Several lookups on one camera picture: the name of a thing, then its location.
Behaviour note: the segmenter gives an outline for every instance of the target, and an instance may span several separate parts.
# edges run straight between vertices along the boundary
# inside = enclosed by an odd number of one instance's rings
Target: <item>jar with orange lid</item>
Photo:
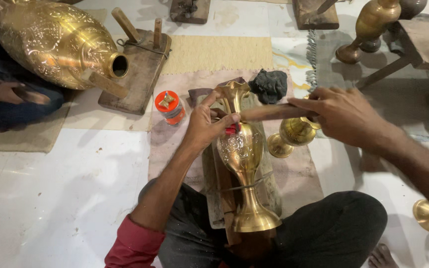
[[[167,124],[177,126],[183,122],[185,110],[183,103],[175,92],[167,90],[158,94],[155,98],[155,107],[162,113]]]

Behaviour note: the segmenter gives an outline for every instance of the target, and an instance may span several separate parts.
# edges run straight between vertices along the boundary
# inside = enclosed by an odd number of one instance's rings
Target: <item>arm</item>
[[[195,158],[224,129],[238,122],[239,114],[226,115],[210,106],[220,97],[213,91],[190,116],[186,134],[168,165],[122,222],[106,267],[149,267],[163,242],[163,232],[183,179]],[[221,118],[212,123],[211,118]]]
[[[289,103],[318,113],[325,135],[395,165],[429,200],[429,150],[381,118],[360,91],[319,87],[309,100],[293,98]]]

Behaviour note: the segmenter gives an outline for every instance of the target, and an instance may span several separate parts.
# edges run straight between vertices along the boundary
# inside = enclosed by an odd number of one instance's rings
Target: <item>red sleeve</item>
[[[105,268],[148,268],[158,254],[165,234],[140,227],[128,215],[117,231],[117,239],[105,257]]]

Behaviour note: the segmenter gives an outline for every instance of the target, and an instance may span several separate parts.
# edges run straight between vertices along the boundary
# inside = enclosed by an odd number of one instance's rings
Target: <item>person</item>
[[[43,118],[63,103],[60,87],[24,69],[0,45],[0,131]]]
[[[224,229],[210,227],[206,198],[183,184],[191,163],[224,128],[238,122],[210,106],[212,92],[193,110],[186,134],[157,179],[141,191],[105,258],[107,268],[150,267],[157,256],[170,267],[397,267],[386,245],[377,245],[387,223],[384,207],[360,192],[333,193],[282,220],[275,234],[241,233],[225,247]],[[319,87],[290,104],[319,114],[325,135],[383,157],[429,200],[429,150],[382,119],[357,89]],[[212,118],[220,118],[212,123]]]

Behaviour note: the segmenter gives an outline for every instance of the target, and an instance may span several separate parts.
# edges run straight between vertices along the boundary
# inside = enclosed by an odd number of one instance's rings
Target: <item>brass base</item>
[[[413,205],[413,215],[420,226],[429,232],[429,201],[426,199],[418,200]]]
[[[380,40],[380,38],[377,38],[374,40],[363,42],[360,45],[360,49],[366,53],[374,53],[380,49],[381,45],[382,45],[382,40]]]
[[[362,51],[356,46],[343,45],[335,51],[335,57],[345,64],[356,64],[362,58]]]
[[[241,209],[233,219],[231,227],[239,233],[250,233],[273,229],[282,224],[281,219],[272,211],[262,205],[256,211]]]
[[[267,139],[267,148],[271,155],[277,158],[286,158],[294,150],[294,146],[285,143],[279,133],[269,136]]]

